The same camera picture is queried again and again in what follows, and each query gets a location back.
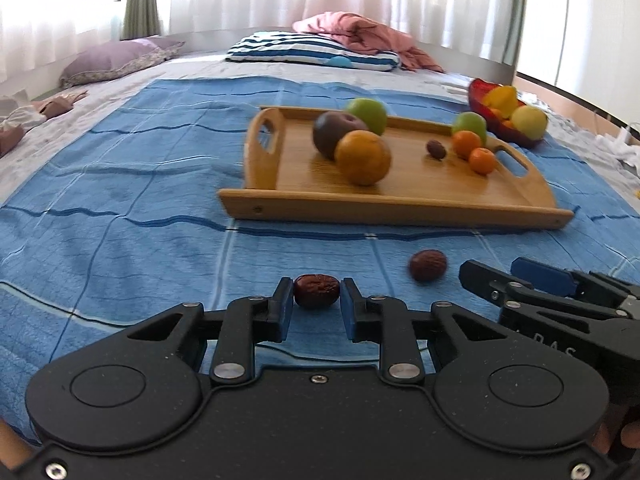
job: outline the orange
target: orange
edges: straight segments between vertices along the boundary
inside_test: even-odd
[[[469,155],[469,167],[476,173],[488,175],[498,166],[494,152],[486,148],[476,148]]]
[[[502,121],[504,119],[504,115],[498,108],[489,108],[489,111],[495,116],[496,119]]]
[[[482,139],[480,139],[477,134],[470,132],[469,130],[456,132],[451,136],[451,141],[453,151],[456,152],[456,155],[463,160],[467,160],[469,154],[474,149],[482,146]]]
[[[391,168],[391,150],[382,137],[354,130],[335,147],[335,165],[352,184],[371,186],[386,177]]]

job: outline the blue bedsheet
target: blue bedsheet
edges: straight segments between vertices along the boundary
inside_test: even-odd
[[[242,186],[242,144],[256,105],[340,108],[356,96],[398,116],[450,123],[457,102],[345,84],[267,77],[158,80],[66,147],[0,208],[0,416],[34,438],[23,395],[50,360],[181,301],[225,308],[270,294],[281,276],[351,276],[366,294],[412,308],[453,300],[497,309],[460,287],[469,258],[508,270],[518,256],[640,282],[638,215],[578,156],[550,138],[526,155],[575,219],[556,232],[234,221],[217,197]],[[423,248],[449,259],[428,286],[406,272]],[[337,306],[296,310],[289,338],[258,364],[374,360],[351,344]],[[425,352],[428,366],[428,354]]]

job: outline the tray handle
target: tray handle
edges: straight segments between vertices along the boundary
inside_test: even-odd
[[[505,165],[498,164],[500,174],[511,182],[531,205],[556,207],[556,198],[551,192],[545,177],[525,155],[506,142],[495,138],[492,139],[492,145],[488,146],[488,148],[494,153],[506,152],[527,170],[527,173],[523,176],[516,176]]]
[[[271,134],[266,149],[260,143],[260,131],[263,126],[266,126]],[[266,108],[253,118],[244,142],[246,189],[276,189],[284,135],[285,118],[277,108]]]

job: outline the green curtain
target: green curtain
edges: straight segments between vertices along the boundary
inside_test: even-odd
[[[122,39],[133,40],[160,34],[156,0],[127,0]]]
[[[514,66],[518,61],[520,52],[520,39],[522,38],[522,27],[524,26],[524,11],[527,7],[527,0],[513,0],[511,6],[511,21],[507,34],[507,44],[502,55],[502,62]]]

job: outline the striped pillow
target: striped pillow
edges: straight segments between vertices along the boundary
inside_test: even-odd
[[[232,46],[226,58],[231,61],[290,61],[379,72],[388,72],[401,65],[395,52],[384,50],[374,56],[358,54],[337,41],[296,32],[256,32]]]

